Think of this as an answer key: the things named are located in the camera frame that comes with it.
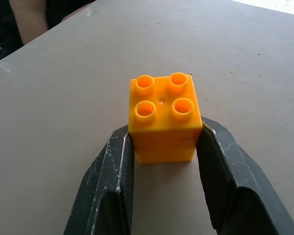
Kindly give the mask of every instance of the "gray table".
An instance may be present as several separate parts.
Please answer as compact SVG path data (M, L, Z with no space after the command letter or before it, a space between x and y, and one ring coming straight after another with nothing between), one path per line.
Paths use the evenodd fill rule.
M62 234L127 124L129 80L192 73L294 219L294 16L223 0L98 0L0 62L0 235ZM135 164L134 235L215 234L198 162Z

